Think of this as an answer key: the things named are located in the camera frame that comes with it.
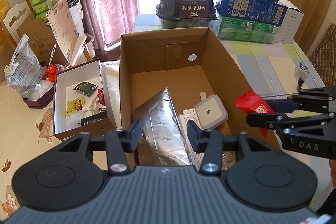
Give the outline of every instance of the spoon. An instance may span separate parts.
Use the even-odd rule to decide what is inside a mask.
[[[51,50],[51,55],[50,55],[50,60],[49,60],[49,65],[48,65],[48,67],[50,66],[50,63],[51,63],[51,61],[52,61],[52,59],[53,59],[53,57],[54,57],[55,51],[56,51],[56,44],[54,45],[54,47],[53,47],[52,50]]]

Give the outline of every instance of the brown label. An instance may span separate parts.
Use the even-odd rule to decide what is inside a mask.
[[[179,0],[180,18],[209,17],[209,0]]]

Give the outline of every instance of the white box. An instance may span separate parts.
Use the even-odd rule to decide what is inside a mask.
[[[84,81],[88,81],[97,85],[100,89],[103,89],[108,118],[68,130],[65,115],[67,102],[83,96],[85,105],[87,105],[90,104],[98,92],[96,90],[90,97],[86,97],[79,90],[73,90],[76,85]],[[99,59],[70,68],[57,75],[54,84],[53,102],[53,135],[56,138],[64,140],[82,131],[88,131],[94,136],[105,135],[108,130],[114,128],[116,128],[116,123],[113,116],[105,74],[102,70]]]
[[[287,6],[287,12],[281,26],[279,26],[273,42],[290,44],[300,26],[304,14],[288,0],[279,0],[280,4]]]

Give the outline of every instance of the white chair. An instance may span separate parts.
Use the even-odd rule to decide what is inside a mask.
[[[20,42],[20,37],[16,30],[31,12],[33,12],[33,7],[29,0],[26,0],[24,3],[16,4],[13,8],[9,9],[5,19],[0,22],[0,29],[8,38],[13,49]]]

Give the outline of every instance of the black food container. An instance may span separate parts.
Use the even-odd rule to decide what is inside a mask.
[[[208,27],[217,19],[213,0],[160,0],[156,15],[163,29]]]

